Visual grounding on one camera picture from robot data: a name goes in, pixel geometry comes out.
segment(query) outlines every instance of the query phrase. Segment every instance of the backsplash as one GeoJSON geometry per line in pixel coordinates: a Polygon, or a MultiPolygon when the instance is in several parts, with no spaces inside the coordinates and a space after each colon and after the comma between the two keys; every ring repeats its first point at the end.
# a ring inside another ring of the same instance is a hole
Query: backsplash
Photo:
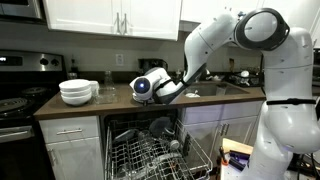
{"type": "MultiPolygon", "coordinates": [[[[0,49],[61,54],[68,70],[72,57],[80,71],[138,71],[139,58],[164,59],[169,71],[184,67],[184,41],[188,35],[185,32],[179,33],[178,41],[165,41],[54,32],[33,24],[1,22],[0,25],[0,49]],[[124,66],[116,65],[116,54],[123,54],[124,66]]],[[[259,66],[260,54],[225,45],[210,57],[207,68],[214,72],[229,71],[229,58],[235,59],[236,71],[240,67],[259,66]]]]}

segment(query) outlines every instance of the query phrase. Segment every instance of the drawer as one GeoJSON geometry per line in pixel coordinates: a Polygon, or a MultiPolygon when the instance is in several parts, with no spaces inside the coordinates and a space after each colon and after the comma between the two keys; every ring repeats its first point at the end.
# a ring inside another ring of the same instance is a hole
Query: drawer
{"type": "Polygon", "coordinates": [[[257,116],[260,112],[262,103],[262,101],[252,101],[186,108],[183,124],[197,124],[217,120],[257,116]]]}
{"type": "Polygon", "coordinates": [[[99,136],[97,116],[54,119],[39,123],[46,143],[99,136]]]}

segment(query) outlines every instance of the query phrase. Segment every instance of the stove knob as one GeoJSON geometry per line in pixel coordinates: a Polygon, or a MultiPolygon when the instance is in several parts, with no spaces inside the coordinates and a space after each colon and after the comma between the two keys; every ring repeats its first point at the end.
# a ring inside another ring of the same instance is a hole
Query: stove knob
{"type": "Polygon", "coordinates": [[[42,65],[48,65],[48,64],[49,64],[49,61],[48,61],[47,59],[45,59],[45,58],[42,58],[42,59],[40,59],[40,64],[42,64],[42,65]]]}
{"type": "Polygon", "coordinates": [[[59,61],[56,60],[56,59],[53,59],[53,60],[51,61],[51,64],[54,65],[54,66],[58,66],[58,65],[59,65],[59,61]]]}

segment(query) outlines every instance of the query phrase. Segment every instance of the countertop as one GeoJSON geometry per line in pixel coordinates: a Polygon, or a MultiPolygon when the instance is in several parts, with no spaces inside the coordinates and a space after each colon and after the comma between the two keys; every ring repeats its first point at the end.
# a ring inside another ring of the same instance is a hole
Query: countertop
{"type": "MultiPolygon", "coordinates": [[[[60,92],[43,105],[35,114],[36,120],[48,120],[81,116],[98,116],[108,114],[121,114],[132,112],[145,112],[155,110],[165,110],[173,108],[185,108],[194,106],[205,106],[215,104],[227,104],[249,101],[263,101],[265,95],[260,87],[241,88],[248,94],[224,95],[224,96],[204,96],[198,98],[188,98],[184,95],[178,97],[175,103],[169,105],[150,104],[142,106],[142,104],[132,99],[132,89],[128,84],[116,85],[118,102],[112,104],[91,104],[87,103],[80,107],[73,107],[62,101],[60,92]]],[[[313,88],[314,95],[320,95],[320,87],[313,88]]]]}

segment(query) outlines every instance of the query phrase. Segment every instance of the sink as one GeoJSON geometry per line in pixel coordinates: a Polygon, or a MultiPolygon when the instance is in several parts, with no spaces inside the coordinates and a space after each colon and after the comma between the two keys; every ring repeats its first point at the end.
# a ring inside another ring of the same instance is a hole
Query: sink
{"type": "Polygon", "coordinates": [[[217,96],[217,95],[237,95],[237,94],[249,94],[248,92],[229,85],[228,83],[213,83],[213,82],[203,82],[203,83],[195,83],[189,86],[184,94],[195,93],[201,96],[217,96]]]}

